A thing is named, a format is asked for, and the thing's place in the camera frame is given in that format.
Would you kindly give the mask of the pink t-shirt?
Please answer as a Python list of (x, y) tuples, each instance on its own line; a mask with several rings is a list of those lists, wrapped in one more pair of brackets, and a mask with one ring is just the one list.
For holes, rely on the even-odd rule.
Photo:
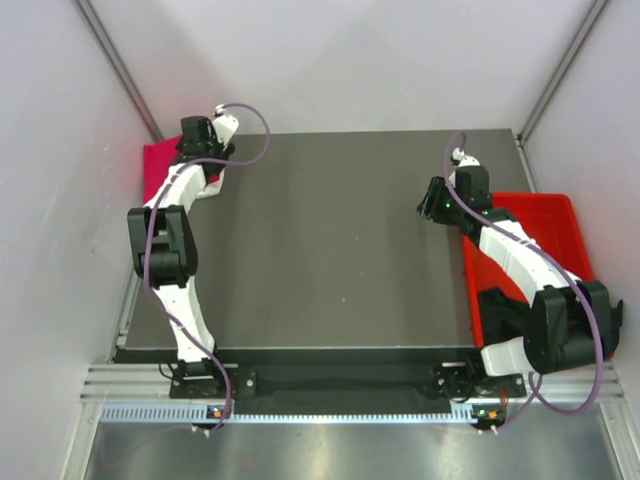
[[(143, 204), (153, 199), (166, 179), (169, 167), (178, 154), (177, 145), (180, 139), (180, 136), (175, 136), (143, 147)], [(207, 179), (209, 181), (212, 176), (220, 174), (224, 175), (224, 171), (212, 174)]]

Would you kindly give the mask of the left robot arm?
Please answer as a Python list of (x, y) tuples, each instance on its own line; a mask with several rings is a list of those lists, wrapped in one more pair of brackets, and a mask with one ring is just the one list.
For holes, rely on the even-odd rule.
[(185, 393), (223, 396), (230, 379), (214, 357), (216, 342), (198, 300), (199, 257), (188, 214), (196, 200), (220, 192), (239, 122), (219, 111), (213, 117), (186, 117), (180, 124), (179, 137), (144, 151), (150, 184), (142, 206), (127, 214), (131, 254), (136, 274), (167, 316), (176, 340), (176, 358), (169, 364), (174, 384)]

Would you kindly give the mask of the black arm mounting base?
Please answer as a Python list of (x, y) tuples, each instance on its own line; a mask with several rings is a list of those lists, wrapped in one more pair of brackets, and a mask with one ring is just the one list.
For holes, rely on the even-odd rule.
[(227, 369), (235, 413), (442, 413), (473, 398), (525, 396), (518, 375), (484, 377), (469, 363), (245, 365)]

